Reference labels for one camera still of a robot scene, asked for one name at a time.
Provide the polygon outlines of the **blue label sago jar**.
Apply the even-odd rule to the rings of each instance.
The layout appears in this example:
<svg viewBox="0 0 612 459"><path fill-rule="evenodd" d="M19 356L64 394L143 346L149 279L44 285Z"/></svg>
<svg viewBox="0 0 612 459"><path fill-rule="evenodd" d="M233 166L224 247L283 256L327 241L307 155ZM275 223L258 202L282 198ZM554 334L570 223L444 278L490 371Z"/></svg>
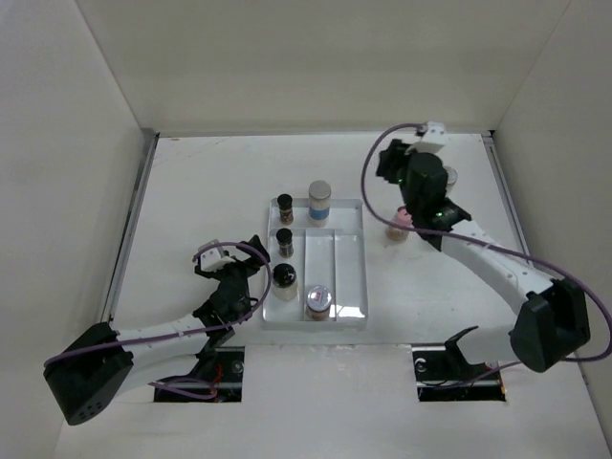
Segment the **blue label sago jar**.
<svg viewBox="0 0 612 459"><path fill-rule="evenodd" d="M451 167L449 165L445 165L444 169L445 169L445 171L447 173L447 186L446 186L446 190L447 190L447 193L451 193L451 191L453 190L454 186L457 183L458 173L457 173L457 171L453 167Z"/></svg>

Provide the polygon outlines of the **black knob cap grinder bottle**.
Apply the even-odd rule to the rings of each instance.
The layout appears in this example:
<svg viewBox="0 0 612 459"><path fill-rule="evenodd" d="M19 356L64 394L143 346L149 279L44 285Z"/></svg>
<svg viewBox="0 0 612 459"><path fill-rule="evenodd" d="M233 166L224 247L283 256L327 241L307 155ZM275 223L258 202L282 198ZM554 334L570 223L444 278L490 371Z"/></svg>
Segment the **black knob cap grinder bottle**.
<svg viewBox="0 0 612 459"><path fill-rule="evenodd" d="M282 301L291 301L298 294L298 278L295 268L279 263L273 268L273 294Z"/></svg>

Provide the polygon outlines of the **white lid orange label jar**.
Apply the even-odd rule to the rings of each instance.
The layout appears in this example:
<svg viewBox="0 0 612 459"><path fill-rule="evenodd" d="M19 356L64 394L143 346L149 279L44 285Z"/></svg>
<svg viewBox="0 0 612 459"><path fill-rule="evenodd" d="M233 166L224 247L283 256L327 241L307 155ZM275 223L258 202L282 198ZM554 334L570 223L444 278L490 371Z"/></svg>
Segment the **white lid orange label jar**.
<svg viewBox="0 0 612 459"><path fill-rule="evenodd" d="M313 286L305 298L305 314L311 320L326 320L332 306L332 294L328 287Z"/></svg>

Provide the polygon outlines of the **silver lid beige jar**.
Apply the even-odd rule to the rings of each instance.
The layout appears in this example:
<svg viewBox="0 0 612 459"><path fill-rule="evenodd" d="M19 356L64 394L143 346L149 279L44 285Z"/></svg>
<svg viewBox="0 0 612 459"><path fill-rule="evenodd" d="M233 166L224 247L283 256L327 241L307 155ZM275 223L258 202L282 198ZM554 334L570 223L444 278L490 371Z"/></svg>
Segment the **silver lid beige jar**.
<svg viewBox="0 0 612 459"><path fill-rule="evenodd" d="M324 227L327 224L330 213L331 186L323 180L317 180L309 185L308 192L309 220L314 226Z"/></svg>

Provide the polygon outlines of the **small black cap spice bottle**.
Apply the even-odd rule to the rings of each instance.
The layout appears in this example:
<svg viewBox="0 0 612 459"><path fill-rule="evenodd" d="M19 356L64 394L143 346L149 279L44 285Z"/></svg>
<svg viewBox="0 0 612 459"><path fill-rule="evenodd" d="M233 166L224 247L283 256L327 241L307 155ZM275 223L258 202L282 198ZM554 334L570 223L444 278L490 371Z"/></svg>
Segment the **small black cap spice bottle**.
<svg viewBox="0 0 612 459"><path fill-rule="evenodd" d="M276 202L279 210L279 221L282 225L289 226L294 221L293 197L288 193L277 196Z"/></svg>

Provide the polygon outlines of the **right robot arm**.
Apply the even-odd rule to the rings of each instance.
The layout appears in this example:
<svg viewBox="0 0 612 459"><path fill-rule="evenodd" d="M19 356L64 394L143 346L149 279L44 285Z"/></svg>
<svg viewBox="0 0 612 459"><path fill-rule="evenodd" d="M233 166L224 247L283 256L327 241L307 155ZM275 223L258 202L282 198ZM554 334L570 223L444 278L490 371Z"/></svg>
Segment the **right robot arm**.
<svg viewBox="0 0 612 459"><path fill-rule="evenodd" d="M583 289L496 251L494 240L448 198L448 173L439 157L393 140L380 152L376 174L399 187L419 235L472 271L515 315L511 324L471 326L455 335L456 346L443 356L452 377L465 378L486 361L520 361L543 373L590 340Z"/></svg>

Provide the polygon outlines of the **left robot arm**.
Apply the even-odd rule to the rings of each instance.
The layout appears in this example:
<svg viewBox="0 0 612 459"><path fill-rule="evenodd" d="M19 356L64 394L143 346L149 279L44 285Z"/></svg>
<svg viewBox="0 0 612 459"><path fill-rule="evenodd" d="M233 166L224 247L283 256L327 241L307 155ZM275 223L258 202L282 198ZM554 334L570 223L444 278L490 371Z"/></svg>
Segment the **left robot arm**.
<svg viewBox="0 0 612 459"><path fill-rule="evenodd" d="M262 305L249 281L269 272L271 258L261 239L213 240L192 258L194 272L216 283L194 312L148 328L116 330L108 321L90 326L62 353L44 363L43 377L66 423L82 425L117 396L153 384L174 390L178 381L204 381L217 350L234 337L235 326Z"/></svg>

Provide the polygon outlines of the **pink cap seasoning bottle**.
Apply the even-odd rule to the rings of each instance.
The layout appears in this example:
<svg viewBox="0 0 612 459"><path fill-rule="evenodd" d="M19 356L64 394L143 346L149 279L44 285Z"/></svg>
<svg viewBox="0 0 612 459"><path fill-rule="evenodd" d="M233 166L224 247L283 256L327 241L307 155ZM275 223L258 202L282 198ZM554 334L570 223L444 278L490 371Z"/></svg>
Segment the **pink cap seasoning bottle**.
<svg viewBox="0 0 612 459"><path fill-rule="evenodd" d="M407 228L412 226L411 215L407 212L405 207L399 207L391 222L392 224L386 228L387 238L395 243L404 242L409 235Z"/></svg>

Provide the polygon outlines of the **white plastic organizer tray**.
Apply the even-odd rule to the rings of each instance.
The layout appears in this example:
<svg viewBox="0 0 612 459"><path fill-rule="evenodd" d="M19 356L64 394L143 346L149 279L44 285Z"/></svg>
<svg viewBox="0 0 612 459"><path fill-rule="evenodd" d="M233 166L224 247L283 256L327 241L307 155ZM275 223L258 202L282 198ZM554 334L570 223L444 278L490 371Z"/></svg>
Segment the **white plastic organizer tray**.
<svg viewBox="0 0 612 459"><path fill-rule="evenodd" d="M280 211L271 200L268 221L268 253L271 264L290 264L297 276L297 295L283 300L270 293L262 306L266 327L283 331L339 331L363 329L368 320L365 243L362 201L333 199L327 224L315 227L309 219L309 200L293 199L292 232L294 253L280 255L277 232ZM327 292L330 307L320 319L312 318L307 305L309 293Z"/></svg>

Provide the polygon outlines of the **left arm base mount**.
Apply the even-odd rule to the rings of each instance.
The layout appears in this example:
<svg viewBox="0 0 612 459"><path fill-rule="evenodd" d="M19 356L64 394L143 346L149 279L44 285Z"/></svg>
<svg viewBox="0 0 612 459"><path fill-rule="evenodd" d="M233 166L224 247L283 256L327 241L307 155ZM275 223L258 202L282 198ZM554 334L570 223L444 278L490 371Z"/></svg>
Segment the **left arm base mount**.
<svg viewBox="0 0 612 459"><path fill-rule="evenodd" d="M156 382L153 402L157 404L241 403L246 348L224 346L198 357L187 374Z"/></svg>

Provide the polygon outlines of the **aluminium table edge rail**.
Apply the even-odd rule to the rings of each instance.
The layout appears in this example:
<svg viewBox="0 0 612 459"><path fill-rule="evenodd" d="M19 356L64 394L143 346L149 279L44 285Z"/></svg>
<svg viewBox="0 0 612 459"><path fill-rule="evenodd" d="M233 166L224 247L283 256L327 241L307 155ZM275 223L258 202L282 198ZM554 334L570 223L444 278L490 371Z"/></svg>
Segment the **aluminium table edge rail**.
<svg viewBox="0 0 612 459"><path fill-rule="evenodd" d="M143 128L141 133L143 140L142 153L133 184L129 188L129 200L121 221L120 238L116 247L113 248L109 271L93 315L94 323L108 320L114 314L117 303L116 296L123 280L125 263L131 250L133 234L138 224L143 195L159 140L159 133L150 127Z"/></svg>

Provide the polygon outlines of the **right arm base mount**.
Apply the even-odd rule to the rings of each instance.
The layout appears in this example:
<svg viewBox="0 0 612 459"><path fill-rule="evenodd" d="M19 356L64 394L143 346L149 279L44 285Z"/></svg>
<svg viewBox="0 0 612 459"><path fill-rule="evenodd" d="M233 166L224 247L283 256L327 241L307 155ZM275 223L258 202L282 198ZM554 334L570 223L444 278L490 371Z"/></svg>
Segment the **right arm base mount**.
<svg viewBox="0 0 612 459"><path fill-rule="evenodd" d="M421 403L502 402L505 388L499 372L473 382L495 363L471 364L460 353L458 341L476 330L473 326L444 342L411 346L417 398Z"/></svg>

